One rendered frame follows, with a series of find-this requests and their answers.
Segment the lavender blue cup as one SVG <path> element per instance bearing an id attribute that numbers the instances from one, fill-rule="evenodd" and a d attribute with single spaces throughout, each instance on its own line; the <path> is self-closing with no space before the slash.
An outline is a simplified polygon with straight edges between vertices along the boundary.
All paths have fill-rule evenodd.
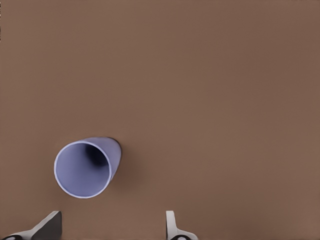
<path id="1" fill-rule="evenodd" d="M 122 147 L 112 137 L 89 137 L 65 145 L 54 161 L 54 176 L 68 195 L 89 199 L 101 194 L 113 180 Z"/>

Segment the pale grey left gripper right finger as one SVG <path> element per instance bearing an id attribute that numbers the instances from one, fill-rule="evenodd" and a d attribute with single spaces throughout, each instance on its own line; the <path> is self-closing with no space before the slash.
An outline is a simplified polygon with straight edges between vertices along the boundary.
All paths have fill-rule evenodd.
<path id="1" fill-rule="evenodd" d="M 166 214 L 166 240 L 198 240 L 198 237 L 191 232 L 181 230 L 177 227 L 175 213 L 167 210 Z"/>

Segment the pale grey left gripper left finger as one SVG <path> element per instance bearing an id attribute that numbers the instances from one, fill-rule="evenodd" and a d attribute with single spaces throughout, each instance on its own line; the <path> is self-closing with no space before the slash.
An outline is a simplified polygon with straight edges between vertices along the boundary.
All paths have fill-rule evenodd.
<path id="1" fill-rule="evenodd" d="M 1 240 L 60 240 L 62 237 L 62 212 L 55 210 L 29 230 L 20 231 Z"/>

